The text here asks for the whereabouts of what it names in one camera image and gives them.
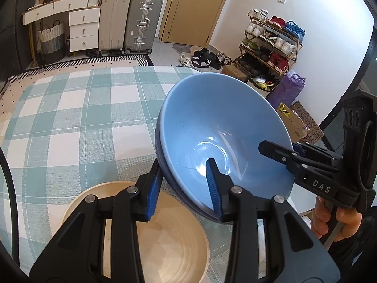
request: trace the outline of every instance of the red sneaker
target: red sneaker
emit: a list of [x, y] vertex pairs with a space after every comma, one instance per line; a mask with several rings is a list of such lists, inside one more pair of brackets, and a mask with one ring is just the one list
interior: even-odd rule
[[279, 62], [278, 54], [273, 52], [270, 55], [270, 59], [268, 60], [267, 64], [269, 64], [271, 67], [275, 67], [278, 62]]
[[277, 54], [277, 60], [278, 60], [278, 63], [275, 66], [275, 70], [278, 71], [279, 73], [283, 73], [288, 68], [288, 64], [289, 64], [288, 58], [281, 56], [280, 54]]
[[285, 27], [285, 24], [286, 24], [286, 22], [284, 21], [284, 19], [276, 17], [276, 16], [272, 16], [272, 18], [271, 19], [267, 19], [266, 22], [268, 22], [269, 24], [272, 24], [272, 25], [278, 27], [279, 29], [283, 29], [283, 27]]

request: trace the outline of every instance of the beige plate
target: beige plate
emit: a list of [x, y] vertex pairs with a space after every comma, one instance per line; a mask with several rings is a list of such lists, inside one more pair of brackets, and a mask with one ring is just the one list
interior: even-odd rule
[[[77, 196], [63, 215], [62, 223], [86, 195], [115, 196], [134, 182], [96, 185]], [[156, 212], [149, 223], [137, 222], [141, 263], [146, 283], [199, 283], [209, 264], [207, 236], [195, 216], [167, 193], [160, 192]], [[111, 220], [106, 221], [104, 275], [110, 277]]]

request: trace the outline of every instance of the laundry basket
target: laundry basket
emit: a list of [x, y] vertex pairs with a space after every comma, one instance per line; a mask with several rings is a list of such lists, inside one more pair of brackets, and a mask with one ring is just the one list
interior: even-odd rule
[[43, 62], [53, 64], [61, 60], [66, 55], [64, 23], [55, 20], [53, 26], [48, 29], [39, 31], [39, 39], [43, 53]]

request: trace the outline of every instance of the purple bag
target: purple bag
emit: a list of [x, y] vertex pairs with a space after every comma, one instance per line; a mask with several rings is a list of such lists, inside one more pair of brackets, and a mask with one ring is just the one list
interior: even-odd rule
[[284, 103], [289, 107], [300, 94], [304, 86], [305, 79], [291, 70], [282, 76], [280, 84], [270, 93], [267, 101], [274, 109], [278, 109], [280, 103]]

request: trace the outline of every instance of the checkered tablecloth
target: checkered tablecloth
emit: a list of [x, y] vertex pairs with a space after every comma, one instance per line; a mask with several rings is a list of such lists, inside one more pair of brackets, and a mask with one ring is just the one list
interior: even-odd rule
[[[150, 170], [163, 100], [175, 83], [196, 72], [183, 67], [95, 69], [45, 77], [25, 90], [2, 148], [16, 188], [26, 273], [77, 195], [104, 182], [136, 181]], [[11, 252], [9, 196], [1, 176], [0, 237]], [[166, 183], [162, 190], [174, 195]], [[231, 228], [196, 216], [210, 244], [208, 277], [223, 282]]]

